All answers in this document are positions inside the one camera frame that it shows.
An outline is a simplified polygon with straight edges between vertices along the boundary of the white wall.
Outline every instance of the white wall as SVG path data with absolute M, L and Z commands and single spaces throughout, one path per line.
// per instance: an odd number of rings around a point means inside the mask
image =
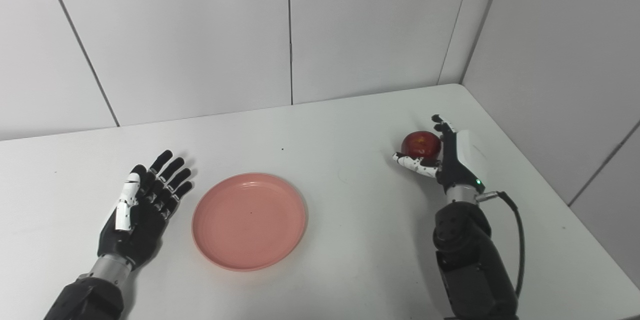
M 640 0 L 493 0 L 464 86 L 569 202 L 640 119 Z
M 0 140 L 113 126 L 58 1 L 1 1 Z M 457 82 L 487 0 L 63 1 L 129 125 Z
M 291 103 L 288 0 L 64 0 L 122 125 Z
M 640 131 L 636 131 L 571 206 L 640 287 Z
M 114 125 L 58 0 L 0 0 L 0 140 Z

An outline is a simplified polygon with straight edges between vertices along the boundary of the pink plate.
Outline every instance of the pink plate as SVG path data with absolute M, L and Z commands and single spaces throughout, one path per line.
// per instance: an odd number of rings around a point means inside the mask
M 286 181 L 240 174 L 202 197 L 193 214 L 193 240 L 213 263 L 249 272 L 286 257 L 300 241 L 306 220 L 300 195 Z

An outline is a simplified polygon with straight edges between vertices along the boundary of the white table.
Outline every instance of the white table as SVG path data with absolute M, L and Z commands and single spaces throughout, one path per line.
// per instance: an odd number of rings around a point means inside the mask
M 164 149 L 189 159 L 195 188 L 158 256 L 125 294 L 130 320 L 441 319 L 450 315 L 431 234 L 435 181 L 390 160 L 441 113 L 486 142 L 488 190 L 519 204 L 526 231 L 521 320 L 619 320 L 640 291 L 459 85 L 0 142 L 0 319 L 44 317 L 96 259 L 98 234 L 126 174 Z M 235 273 L 204 259 L 191 219 L 215 183 L 267 172 L 298 188 L 308 225 L 280 263 Z M 510 276 L 517 231 L 499 200 L 483 204 Z

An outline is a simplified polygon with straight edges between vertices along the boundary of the red apple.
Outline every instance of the red apple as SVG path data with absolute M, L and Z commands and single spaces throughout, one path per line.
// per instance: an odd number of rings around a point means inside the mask
M 402 141 L 402 152 L 412 158 L 438 158 L 441 140 L 430 131 L 414 131 Z

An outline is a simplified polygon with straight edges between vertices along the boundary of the black mechanical arm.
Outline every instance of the black mechanical arm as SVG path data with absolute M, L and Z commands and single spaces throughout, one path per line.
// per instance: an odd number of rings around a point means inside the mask
M 169 218 L 192 189 L 185 160 L 165 151 L 147 170 L 137 165 L 120 203 L 100 233 L 98 260 L 87 274 L 65 286 L 45 320 L 118 320 L 124 310 L 121 286 L 130 272 L 155 254 Z
M 434 115 L 442 140 L 441 160 L 413 159 L 396 153 L 403 167 L 433 176 L 444 188 L 448 204 L 435 216 L 432 235 L 446 294 L 459 320 L 518 320 L 518 298 L 524 276 L 524 230 L 517 206 L 503 191 L 484 193 L 485 156 L 469 131 L 457 132 Z M 519 233 L 519 271 L 514 288 L 496 246 L 491 226 L 478 203 L 499 197 L 514 211 Z

